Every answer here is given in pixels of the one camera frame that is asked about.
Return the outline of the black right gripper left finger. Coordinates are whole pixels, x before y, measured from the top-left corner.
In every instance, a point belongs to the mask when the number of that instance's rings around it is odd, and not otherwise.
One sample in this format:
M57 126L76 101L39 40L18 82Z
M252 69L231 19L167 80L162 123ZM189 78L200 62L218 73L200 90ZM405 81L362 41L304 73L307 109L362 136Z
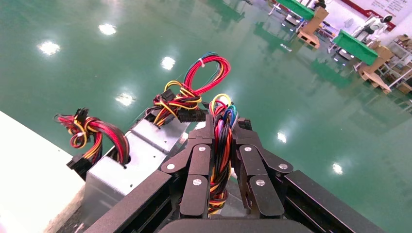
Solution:
M207 218L214 142L213 118L207 114L205 126L189 133L186 148L161 166L175 178L171 191L181 196L180 218Z

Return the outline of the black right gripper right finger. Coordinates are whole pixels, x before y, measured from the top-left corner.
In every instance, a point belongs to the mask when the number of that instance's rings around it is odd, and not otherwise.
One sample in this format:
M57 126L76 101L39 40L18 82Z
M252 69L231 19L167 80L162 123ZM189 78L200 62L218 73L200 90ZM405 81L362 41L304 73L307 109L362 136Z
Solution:
M237 175L243 206L254 218L282 218L289 162L265 149L249 119L237 120L232 139L231 163Z

